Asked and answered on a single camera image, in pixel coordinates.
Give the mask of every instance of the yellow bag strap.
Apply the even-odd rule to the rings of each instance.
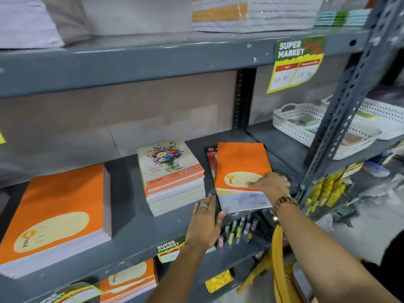
[[[283,264],[283,229],[279,225],[275,228],[274,234],[272,235],[271,254],[274,267],[274,286],[276,285],[278,289],[282,303],[291,303],[286,286]]]

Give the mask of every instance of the plastic tray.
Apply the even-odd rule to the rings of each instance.
[[[321,100],[323,107],[330,104],[331,96]],[[378,139],[388,140],[404,134],[404,108],[365,98],[359,110],[376,116],[376,119],[369,120],[356,115],[355,119],[380,129],[382,133]]]
[[[310,147],[314,140],[315,134],[309,132],[306,128],[298,126],[289,119],[298,119],[301,116],[312,116],[322,120],[326,109],[323,106],[317,106],[310,103],[295,104],[289,103],[274,111],[272,119],[273,126],[284,132],[288,136],[296,139],[298,142]],[[343,159],[356,152],[369,147],[380,136],[381,130],[372,126],[367,126],[367,122],[354,120],[348,129],[348,132],[364,138],[363,142],[357,143],[350,147],[339,146],[333,159]]]

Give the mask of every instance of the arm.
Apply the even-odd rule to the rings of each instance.
[[[220,235],[225,213],[222,211],[215,218],[215,210],[216,197],[210,194],[200,205],[195,204],[185,244],[147,303],[178,303],[187,299],[202,257]]]
[[[272,203],[287,195],[290,186],[284,177],[272,172],[249,184],[251,188],[265,193]],[[276,214],[319,302],[399,302],[360,262],[297,206],[283,204]]]

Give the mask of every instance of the hand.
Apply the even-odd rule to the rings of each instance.
[[[288,179],[275,172],[267,172],[258,181],[254,183],[248,182],[247,184],[251,189],[262,191],[271,204],[274,204],[277,199],[288,195],[290,192]]]
[[[185,237],[186,244],[194,245],[203,253],[215,244],[225,217],[225,212],[221,211],[215,218],[215,210],[216,197],[211,194],[203,198],[200,205],[195,204]]]

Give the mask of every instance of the bracelet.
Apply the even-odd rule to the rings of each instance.
[[[298,203],[296,202],[296,200],[293,199],[292,197],[284,196],[284,197],[280,197],[279,199],[277,199],[276,202],[275,202],[275,204],[274,204],[273,207],[272,207],[272,215],[274,216],[274,220],[275,220],[277,223],[279,223],[279,222],[278,222],[278,217],[277,217],[277,215],[276,215],[276,212],[278,211],[278,209],[279,209],[283,204],[286,204],[286,203],[291,203],[291,204],[294,204],[294,205],[296,205],[297,207],[299,207],[299,204],[298,204]]]

